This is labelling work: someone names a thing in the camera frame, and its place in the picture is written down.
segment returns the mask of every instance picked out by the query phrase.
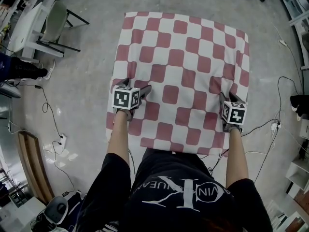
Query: concrete floor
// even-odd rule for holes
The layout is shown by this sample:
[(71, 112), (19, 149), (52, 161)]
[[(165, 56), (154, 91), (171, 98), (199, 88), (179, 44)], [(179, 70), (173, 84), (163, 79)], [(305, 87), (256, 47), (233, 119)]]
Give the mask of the concrete floor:
[[(54, 110), (59, 130), (68, 136), (66, 150), (62, 155), (57, 155), (57, 164), (70, 175), (75, 188), (82, 192), (87, 192), (99, 173), (107, 149), (105, 120), (108, 86), (125, 12), (155, 11), (192, 15), (246, 32), (249, 36), (251, 61), (249, 110), (244, 126), (246, 132), (275, 116), (279, 109), (277, 81), (280, 76), (292, 78), (300, 90), (293, 57), (288, 48), (278, 43), (280, 38), (275, 30), (275, 27), (279, 30), (300, 66), (295, 35), (288, 25), (289, 18), (280, 0), (269, 0), (265, 3), (259, 0), (61, 1), (70, 10), (88, 20), (90, 25), (63, 33), (61, 42), (80, 48), (81, 52), (67, 50), (64, 58), (56, 59), (56, 68), (51, 79), (40, 84), (43, 85)], [(45, 65), (52, 60), (48, 55), (39, 55), (39, 58)], [(300, 125), (288, 100), (290, 95), (295, 93), (293, 83), (282, 79), (280, 91), (284, 111), (281, 113), (283, 125), (298, 138)], [(26, 87), (19, 102), (23, 106), (25, 117), (16, 115), (15, 118), (20, 117), (20, 123), (24, 120), (27, 130), (38, 136), (41, 149), (44, 146), (51, 150), (51, 142), (58, 140), (58, 136), (50, 112), (43, 114), (41, 110), (45, 102), (42, 92)], [(246, 154), (252, 180), (256, 179), (265, 157), (254, 152), (266, 153), (271, 141), (270, 124), (243, 138), (245, 150), (253, 151)], [(144, 151), (131, 151), (137, 168)], [(265, 203), (276, 195), (284, 194), (289, 184), (284, 176), (297, 152), (298, 145), (282, 128), (256, 181), (257, 189)], [(54, 167), (54, 155), (44, 150), (43, 155), (47, 175), (55, 194), (71, 190), (68, 178)], [(208, 156), (204, 162), (207, 166), (213, 167), (217, 159), (217, 156)], [(222, 158), (213, 175), (223, 184), (225, 171), (226, 158)]]

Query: black sleeve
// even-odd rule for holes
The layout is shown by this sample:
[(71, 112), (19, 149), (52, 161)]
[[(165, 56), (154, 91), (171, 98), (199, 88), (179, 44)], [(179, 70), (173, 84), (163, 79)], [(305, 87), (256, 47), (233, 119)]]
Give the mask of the black sleeve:
[(229, 186), (228, 190), (236, 200), (241, 216), (240, 221), (248, 232), (273, 231), (261, 196), (252, 180), (242, 179), (236, 181)]
[(86, 195), (76, 232), (94, 232), (118, 221), (131, 189), (130, 167), (118, 155), (105, 156), (102, 170)]

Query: black t-shirt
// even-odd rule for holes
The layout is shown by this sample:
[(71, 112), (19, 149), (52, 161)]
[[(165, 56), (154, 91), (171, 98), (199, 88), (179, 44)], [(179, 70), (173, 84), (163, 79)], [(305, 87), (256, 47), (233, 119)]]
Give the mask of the black t-shirt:
[(219, 226), (226, 221), (240, 232), (272, 231), (253, 181), (242, 179), (225, 189), (198, 156), (166, 153), (142, 161), (132, 188), (128, 164), (107, 154), (76, 231), (207, 231), (210, 221)]

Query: qr code cube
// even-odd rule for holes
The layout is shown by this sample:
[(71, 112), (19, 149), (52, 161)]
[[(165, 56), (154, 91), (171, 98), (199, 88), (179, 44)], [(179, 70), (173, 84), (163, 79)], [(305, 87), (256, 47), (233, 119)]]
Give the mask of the qr code cube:
[(139, 105), (140, 88), (115, 85), (112, 89), (112, 107), (131, 110)]
[(246, 104), (226, 101), (223, 104), (221, 117), (228, 124), (243, 125), (246, 113)]

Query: tablecloth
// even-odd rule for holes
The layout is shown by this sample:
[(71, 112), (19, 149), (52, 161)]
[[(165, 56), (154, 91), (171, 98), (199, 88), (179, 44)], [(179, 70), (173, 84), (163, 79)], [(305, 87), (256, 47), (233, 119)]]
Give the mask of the tablecloth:
[(125, 14), (114, 62), (106, 136), (113, 127), (112, 87), (130, 77), (131, 87), (152, 85), (128, 124), (129, 148), (193, 154), (228, 149), (219, 94), (247, 99), (248, 36), (241, 30), (182, 14)]

